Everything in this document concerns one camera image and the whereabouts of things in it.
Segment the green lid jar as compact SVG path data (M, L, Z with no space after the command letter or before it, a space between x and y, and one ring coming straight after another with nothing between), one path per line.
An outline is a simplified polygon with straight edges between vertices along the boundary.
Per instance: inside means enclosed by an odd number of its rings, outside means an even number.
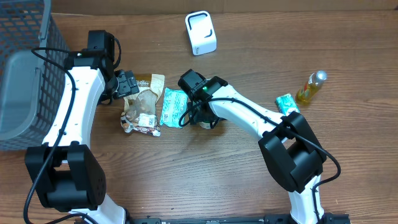
M198 124L204 129L213 129L214 128L213 122L210 122L210 123L208 123L208 122L199 122Z

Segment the small teal tissue pack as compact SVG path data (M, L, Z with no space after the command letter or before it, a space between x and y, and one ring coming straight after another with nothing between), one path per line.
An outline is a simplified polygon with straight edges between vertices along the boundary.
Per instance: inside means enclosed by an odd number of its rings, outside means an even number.
M282 96L278 96L275 99L275 103L280 113L285 116L291 114L291 112L295 111L297 113L300 112L299 108L297 107L294 98L290 93L287 93Z

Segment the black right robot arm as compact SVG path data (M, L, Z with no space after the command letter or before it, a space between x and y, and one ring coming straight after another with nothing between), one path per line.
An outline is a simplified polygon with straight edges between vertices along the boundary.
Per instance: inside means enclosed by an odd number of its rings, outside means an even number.
M191 123L207 121L214 127L225 119L257 140L267 170L289 194L290 222L324 223L318 187L327 154L300 113L267 110L224 79L206 79L194 71L178 85L192 102L184 114Z

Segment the yellow liquid bottle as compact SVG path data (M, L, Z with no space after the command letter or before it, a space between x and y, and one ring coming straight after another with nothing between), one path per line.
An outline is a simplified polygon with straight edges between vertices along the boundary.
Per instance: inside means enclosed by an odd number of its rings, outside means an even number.
M301 105L309 104L312 98L315 96L315 94L320 90L320 88L326 82L327 77L328 77L327 72L323 70L319 70L317 72L312 73L308 78L308 81L296 93L295 96L296 103Z

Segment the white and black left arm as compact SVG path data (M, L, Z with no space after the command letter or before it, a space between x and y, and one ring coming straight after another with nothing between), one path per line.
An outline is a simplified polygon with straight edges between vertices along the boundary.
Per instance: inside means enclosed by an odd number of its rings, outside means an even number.
M114 56L114 47L95 45L67 52L62 65L40 51L40 47L32 49L35 56L63 71L66 80L52 127L41 146L29 147L25 154L32 187L25 200L24 221L30 223L29 205L36 194L43 207L66 214L54 223L72 217L83 223L133 223L129 212L106 193L104 170L90 151L96 107L119 96L125 77L117 70L120 59Z

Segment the brown snack bag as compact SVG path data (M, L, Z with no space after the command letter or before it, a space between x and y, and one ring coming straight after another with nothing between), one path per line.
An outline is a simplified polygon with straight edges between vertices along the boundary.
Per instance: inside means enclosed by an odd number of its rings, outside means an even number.
M160 137L155 105L162 96L165 76L155 73L137 73L134 76L139 93L124 97L121 127L125 133L139 132Z

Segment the teal wet wipes pack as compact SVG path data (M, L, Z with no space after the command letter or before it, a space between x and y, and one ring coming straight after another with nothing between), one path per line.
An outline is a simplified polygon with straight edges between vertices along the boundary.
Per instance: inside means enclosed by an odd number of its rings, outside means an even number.
M187 110L188 96L183 90L165 89L160 125L181 128L179 120Z

